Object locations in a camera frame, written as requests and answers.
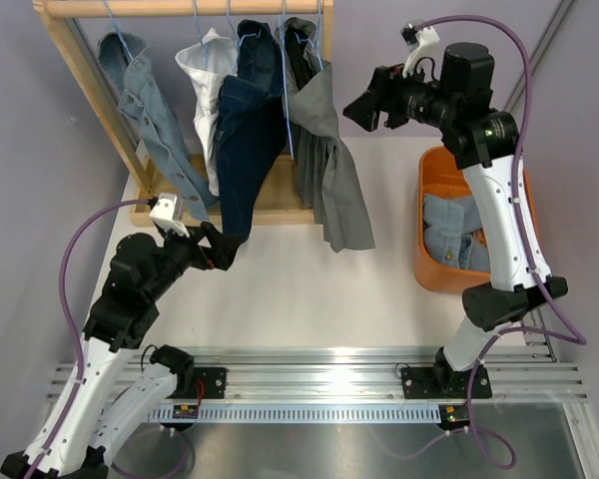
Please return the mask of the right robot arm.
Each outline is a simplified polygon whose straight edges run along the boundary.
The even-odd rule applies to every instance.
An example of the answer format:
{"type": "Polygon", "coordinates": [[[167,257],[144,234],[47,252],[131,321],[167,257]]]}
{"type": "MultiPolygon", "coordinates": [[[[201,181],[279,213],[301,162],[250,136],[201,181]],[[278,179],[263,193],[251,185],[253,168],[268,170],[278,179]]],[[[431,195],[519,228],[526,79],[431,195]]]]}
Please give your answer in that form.
{"type": "Polygon", "coordinates": [[[465,317],[441,347],[423,383],[447,397],[462,397],[470,372],[481,369],[488,341],[533,309],[567,292],[542,257],[528,205],[523,168],[514,158],[514,118],[490,106],[494,59],[475,43],[454,43],[444,52],[438,80],[409,73],[402,64],[375,68],[364,93],[344,115],[372,132],[379,115],[395,129],[413,120],[437,128],[462,172],[479,213],[490,260],[487,283],[462,294],[465,317]]]}

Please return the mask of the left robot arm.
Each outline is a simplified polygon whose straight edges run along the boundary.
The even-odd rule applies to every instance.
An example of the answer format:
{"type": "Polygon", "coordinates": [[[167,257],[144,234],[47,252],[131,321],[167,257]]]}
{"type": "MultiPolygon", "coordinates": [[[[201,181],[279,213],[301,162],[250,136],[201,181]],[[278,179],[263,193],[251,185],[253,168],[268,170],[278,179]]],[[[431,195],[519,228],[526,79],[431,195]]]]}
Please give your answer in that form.
{"type": "Polygon", "coordinates": [[[34,441],[9,454],[0,468],[8,478],[104,478],[125,442],[158,404],[196,386],[194,357],[159,347],[148,367],[113,403],[118,376],[159,315],[158,300],[190,268],[227,270],[243,238],[212,224],[182,235],[161,230],[157,243],[132,234],[116,247],[101,296],[83,328],[82,353],[51,415],[34,441]]]}

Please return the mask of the light blue denim skirt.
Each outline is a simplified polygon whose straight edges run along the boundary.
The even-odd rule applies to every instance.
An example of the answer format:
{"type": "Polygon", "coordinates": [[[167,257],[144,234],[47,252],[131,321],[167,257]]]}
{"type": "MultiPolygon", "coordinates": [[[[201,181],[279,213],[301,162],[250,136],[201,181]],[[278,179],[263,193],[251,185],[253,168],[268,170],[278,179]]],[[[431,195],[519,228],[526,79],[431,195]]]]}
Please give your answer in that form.
{"type": "Polygon", "coordinates": [[[456,269],[490,272],[487,247],[474,233],[482,222],[473,196],[423,197],[423,243],[438,263],[456,269]]]}

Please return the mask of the light blue skirt hanger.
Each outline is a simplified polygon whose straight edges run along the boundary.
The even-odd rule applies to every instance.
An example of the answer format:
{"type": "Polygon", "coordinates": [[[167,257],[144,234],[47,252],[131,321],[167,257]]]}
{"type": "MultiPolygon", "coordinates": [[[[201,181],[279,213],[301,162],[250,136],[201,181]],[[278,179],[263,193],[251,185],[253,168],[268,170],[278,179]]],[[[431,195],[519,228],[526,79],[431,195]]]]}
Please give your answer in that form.
{"type": "Polygon", "coordinates": [[[288,134],[288,142],[289,142],[289,151],[291,155],[291,159],[294,161],[296,159],[295,154],[295,144],[293,139],[293,128],[291,122],[291,112],[290,112],[290,104],[289,104],[289,84],[288,84],[288,75],[287,75],[287,53],[286,53],[286,13],[287,13],[287,1],[282,0],[282,13],[277,17],[279,34],[280,34],[280,42],[281,42],[281,57],[283,64],[283,87],[284,87],[284,109],[285,109],[285,118],[286,118],[286,128],[288,134]]]}

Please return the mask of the light blue grey-skirt hanger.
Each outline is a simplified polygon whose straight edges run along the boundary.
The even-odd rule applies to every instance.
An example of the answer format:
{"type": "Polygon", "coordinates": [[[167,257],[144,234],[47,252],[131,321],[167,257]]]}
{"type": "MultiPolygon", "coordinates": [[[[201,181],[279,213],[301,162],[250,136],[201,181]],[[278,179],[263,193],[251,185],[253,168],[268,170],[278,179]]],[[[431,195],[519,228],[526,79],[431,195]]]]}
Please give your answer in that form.
{"type": "Polygon", "coordinates": [[[317,20],[314,25],[309,20],[298,19],[296,20],[295,28],[302,32],[302,37],[297,36],[297,40],[300,43],[306,43],[310,46],[311,53],[317,59],[318,70],[324,69],[324,59],[321,54],[322,47],[322,34],[324,26],[324,13],[325,7],[321,0],[316,1],[317,6],[317,20]]]}

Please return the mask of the grey pleated skirt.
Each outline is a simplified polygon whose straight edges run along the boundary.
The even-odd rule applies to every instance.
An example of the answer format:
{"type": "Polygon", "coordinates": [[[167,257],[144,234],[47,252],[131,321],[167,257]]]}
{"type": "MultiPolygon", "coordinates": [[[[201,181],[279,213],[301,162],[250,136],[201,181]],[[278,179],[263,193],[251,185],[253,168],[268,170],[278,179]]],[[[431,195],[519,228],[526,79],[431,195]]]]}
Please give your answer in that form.
{"type": "Polygon", "coordinates": [[[286,20],[289,104],[296,154],[295,189],[322,226],[323,240],[340,252],[375,248],[355,162],[339,133],[332,66],[318,70],[310,46],[300,43],[298,17],[286,20]]]}

